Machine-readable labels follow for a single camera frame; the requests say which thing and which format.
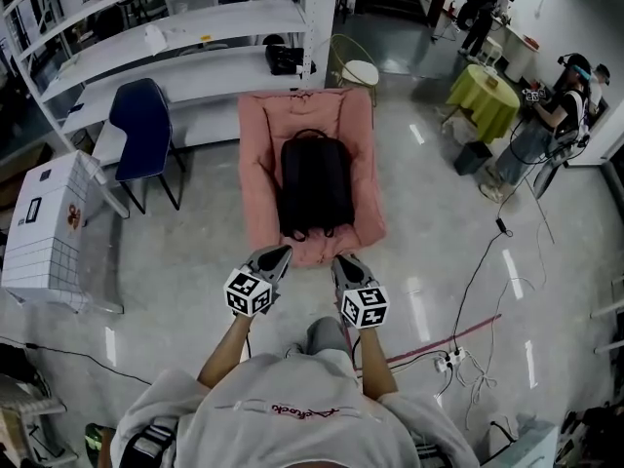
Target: extension cord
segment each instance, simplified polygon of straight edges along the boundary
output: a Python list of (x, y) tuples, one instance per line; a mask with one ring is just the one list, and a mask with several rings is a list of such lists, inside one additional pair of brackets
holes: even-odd
[(438, 370), (438, 372), (446, 372), (449, 369), (456, 368), (465, 358), (466, 351), (464, 347), (459, 347), (454, 352), (450, 352), (446, 357), (436, 359), (436, 370)]

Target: pink cushion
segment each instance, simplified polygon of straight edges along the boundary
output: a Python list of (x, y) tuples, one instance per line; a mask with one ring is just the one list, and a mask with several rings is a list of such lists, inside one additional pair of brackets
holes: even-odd
[[(293, 265), (313, 265), (330, 261), (337, 254), (352, 253), (385, 236), (374, 163), (371, 98), (366, 90), (250, 94), (241, 96), (238, 106), (239, 173), (253, 249), (288, 244), (293, 248)], [(336, 227), (331, 238), (321, 230), (312, 230), (303, 243), (298, 243), (280, 233), (275, 182), (282, 184), (282, 145), (302, 129), (321, 130), (345, 144), (352, 158), (355, 221), (353, 226)]]

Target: green tablecloth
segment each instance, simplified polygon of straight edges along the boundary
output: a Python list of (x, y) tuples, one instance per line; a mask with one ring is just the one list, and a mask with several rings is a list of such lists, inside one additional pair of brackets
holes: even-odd
[(486, 84), (488, 75), (482, 66), (469, 65), (450, 88), (447, 104), (458, 104), (473, 111), (479, 140), (489, 144), (504, 137), (520, 109), (520, 100), (512, 88), (498, 77), (495, 89)]

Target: trash can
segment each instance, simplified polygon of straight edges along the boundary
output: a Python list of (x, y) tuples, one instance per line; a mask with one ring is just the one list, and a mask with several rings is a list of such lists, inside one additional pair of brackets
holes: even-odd
[(483, 142), (468, 142), (453, 165), (459, 175), (467, 176), (476, 172), (489, 158), (491, 152)]

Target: fiducial marker cube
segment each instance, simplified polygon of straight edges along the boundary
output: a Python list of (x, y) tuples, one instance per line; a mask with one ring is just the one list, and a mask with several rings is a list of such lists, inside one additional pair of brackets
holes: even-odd
[(270, 283), (239, 269), (232, 271), (223, 291), (227, 306), (248, 317), (268, 307), (273, 300)]
[(340, 312), (358, 330), (381, 326), (388, 313), (388, 293), (382, 286), (347, 290)]

